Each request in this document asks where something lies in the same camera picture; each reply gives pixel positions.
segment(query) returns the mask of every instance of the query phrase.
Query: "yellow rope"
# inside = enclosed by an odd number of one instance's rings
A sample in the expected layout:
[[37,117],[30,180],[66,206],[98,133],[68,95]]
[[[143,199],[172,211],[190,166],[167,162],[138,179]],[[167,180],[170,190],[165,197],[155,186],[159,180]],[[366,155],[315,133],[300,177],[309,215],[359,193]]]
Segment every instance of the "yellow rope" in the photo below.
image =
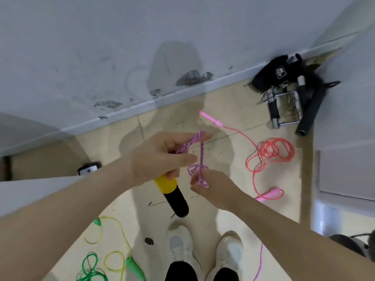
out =
[[[131,257],[131,256],[132,256],[132,249],[131,249],[130,244],[129,244],[129,242],[128,242],[126,236],[125,236],[124,228],[122,227],[120,221],[117,220],[117,219],[114,218],[114,217],[109,217],[109,216],[99,217],[99,219],[100,219],[100,220],[102,220],[102,219],[113,220],[113,221],[115,221],[115,222],[118,224],[118,226],[119,226],[120,229],[121,229],[122,236],[124,237],[124,240],[125,240],[125,244],[126,244],[126,247],[127,247],[127,250],[128,250],[128,256]],[[102,236],[103,236],[103,226],[100,226],[100,236],[99,236],[99,239],[98,239],[96,242],[90,242],[90,241],[88,241],[86,238],[84,238],[84,239],[85,239],[85,242],[87,242],[88,244],[90,244],[90,245],[94,245],[94,244],[97,244],[97,243],[99,243],[99,242],[101,241]],[[121,259],[122,259],[122,266],[121,266],[121,268],[119,268],[119,269],[113,269],[113,268],[110,268],[110,267],[106,264],[107,259],[108,259],[111,255],[113,255],[113,254],[115,254],[115,253],[119,254],[120,257],[121,257]],[[123,278],[123,276],[124,276],[124,272],[125,272],[125,256],[124,256],[124,254],[123,254],[121,251],[118,251],[118,250],[116,250],[116,251],[111,251],[111,252],[108,253],[108,254],[105,256],[105,258],[104,258],[104,267],[105,267],[107,270],[109,270],[109,271],[116,272],[116,273],[121,273],[120,281],[122,281],[122,278]]]

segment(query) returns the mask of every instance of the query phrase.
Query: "beige tile floor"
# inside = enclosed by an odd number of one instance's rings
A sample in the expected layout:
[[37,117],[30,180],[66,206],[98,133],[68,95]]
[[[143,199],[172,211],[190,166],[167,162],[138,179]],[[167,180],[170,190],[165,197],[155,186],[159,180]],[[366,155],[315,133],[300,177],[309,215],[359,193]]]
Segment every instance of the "beige tile floor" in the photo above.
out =
[[[89,161],[110,163],[137,146],[156,132],[206,130],[213,133],[213,139],[205,145],[205,164],[228,174],[246,193],[255,196],[251,174],[245,168],[247,156],[254,147],[239,133],[220,130],[212,123],[201,118],[200,109],[222,120],[227,126],[243,131],[255,142],[270,137],[283,137],[296,147],[296,155],[288,164],[271,164],[256,178],[260,192],[279,186],[285,190],[283,199],[266,202],[269,207],[283,215],[299,221],[300,210],[304,210],[306,220],[309,217],[309,202],[303,206],[301,193],[309,196],[309,188],[303,190],[301,169],[303,169],[303,151],[309,149],[310,140],[301,141],[294,135],[295,126],[271,130],[267,126],[269,115],[266,105],[256,105],[260,94],[244,88],[247,81],[209,92],[192,99],[181,101],[154,111],[141,114],[91,132],[55,142],[35,150],[16,155],[13,158],[15,179],[47,178],[54,176],[76,175],[78,167]],[[190,149],[197,153],[199,147]],[[204,198],[190,191],[189,176],[181,172],[179,187],[184,194],[190,213],[180,219],[172,217],[173,212],[153,182],[132,189],[116,199],[102,215],[119,219],[125,228],[125,234],[132,246],[135,260],[143,268],[148,280],[163,280],[170,263],[166,231],[179,222],[186,225],[193,236],[194,249],[204,273],[214,266],[215,248],[221,236],[228,231],[236,232],[244,243],[244,258],[241,280],[252,280],[259,266],[260,241],[254,233],[237,217],[229,212],[214,208]],[[75,280],[83,258],[89,251],[99,255],[99,267],[103,268],[105,255],[113,250],[125,251],[120,231],[110,221],[104,222],[104,235],[97,245],[88,245],[83,237],[95,239],[97,226],[91,225],[72,245],[59,263],[48,275],[48,281]],[[154,240],[150,246],[144,242],[146,237]],[[111,258],[108,264],[119,267],[119,259]],[[110,280],[119,280],[117,273],[106,272]],[[125,280],[136,280],[132,274],[126,274]],[[264,252],[264,269],[259,280],[290,280],[272,255]]]

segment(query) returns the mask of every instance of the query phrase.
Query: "baseboard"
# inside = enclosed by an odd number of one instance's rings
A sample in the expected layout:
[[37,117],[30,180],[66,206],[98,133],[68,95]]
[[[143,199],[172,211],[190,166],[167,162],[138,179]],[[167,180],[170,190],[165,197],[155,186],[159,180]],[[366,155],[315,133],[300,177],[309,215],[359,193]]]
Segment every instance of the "baseboard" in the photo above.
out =
[[[345,36],[345,37],[333,40],[326,44],[313,47],[304,51],[296,52],[296,53],[301,54],[304,59],[315,57],[315,56],[327,53],[329,51],[333,51],[338,48],[341,48],[342,46],[344,46],[345,44],[353,40],[356,37],[356,35],[357,33],[351,34],[349,36]],[[204,82],[202,84],[190,86],[185,89],[181,89],[176,92],[166,94],[162,97],[159,97],[150,101],[146,101],[140,104],[136,104],[136,105],[121,109],[116,112],[109,113],[106,115],[107,119],[95,118],[95,119],[89,120],[87,122],[83,122],[81,124],[78,124],[72,127],[64,128],[59,131],[45,134],[43,136],[34,138],[32,140],[23,142],[21,144],[0,150],[0,156],[14,155],[21,151],[33,149],[38,146],[41,146],[41,145],[44,145],[44,144],[47,144],[56,140],[61,140],[71,135],[82,134],[82,133],[94,130],[99,127],[103,127],[105,125],[108,125],[110,123],[113,123],[119,120],[130,118],[135,115],[142,114],[142,113],[145,113],[147,111],[150,111],[156,108],[160,108],[162,106],[176,103],[185,99],[189,99],[191,97],[195,97],[200,94],[213,91],[215,89],[218,89],[218,88],[230,85],[230,84],[234,84],[234,83],[246,80],[246,79],[250,79],[253,76],[255,76],[258,73],[258,71],[260,71],[260,69],[262,69],[265,65],[266,65],[266,62],[261,63],[256,66],[252,66],[250,68],[247,68],[238,72],[235,72],[235,73],[232,73],[232,74],[229,74],[229,75],[219,77],[209,82]]]

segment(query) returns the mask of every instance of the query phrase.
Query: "purple rope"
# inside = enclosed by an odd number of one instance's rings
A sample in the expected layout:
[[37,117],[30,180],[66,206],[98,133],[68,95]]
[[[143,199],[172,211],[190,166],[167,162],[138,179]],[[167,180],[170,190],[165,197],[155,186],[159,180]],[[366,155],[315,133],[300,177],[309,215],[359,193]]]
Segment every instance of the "purple rope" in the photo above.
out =
[[[176,152],[176,154],[180,154],[180,153],[186,151],[191,145],[193,145],[194,143],[198,142],[199,138],[202,137],[203,135],[204,135],[204,131],[202,130],[197,135],[195,135],[193,137],[193,139],[191,139],[190,142],[186,143],[180,150],[178,150]],[[202,170],[203,170],[203,168],[208,169],[208,167],[203,164],[203,149],[204,149],[204,143],[201,142],[201,159],[200,159],[200,164],[194,164],[194,165],[189,166],[187,172],[188,172],[188,174],[193,175],[194,172],[196,171],[196,169],[199,168],[199,174],[198,174],[199,184],[202,185],[203,187],[209,187],[209,185],[207,184],[207,182],[205,182],[202,179]]]

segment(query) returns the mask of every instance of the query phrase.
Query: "black pants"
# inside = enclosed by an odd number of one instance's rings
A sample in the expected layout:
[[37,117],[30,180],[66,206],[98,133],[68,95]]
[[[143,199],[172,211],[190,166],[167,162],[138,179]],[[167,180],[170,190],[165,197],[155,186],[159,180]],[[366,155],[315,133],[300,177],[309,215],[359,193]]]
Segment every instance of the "black pants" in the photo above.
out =
[[[190,264],[184,261],[173,262],[168,269],[165,281],[198,281],[195,271]],[[215,275],[214,281],[239,281],[238,275],[235,271],[229,268],[222,268]]]

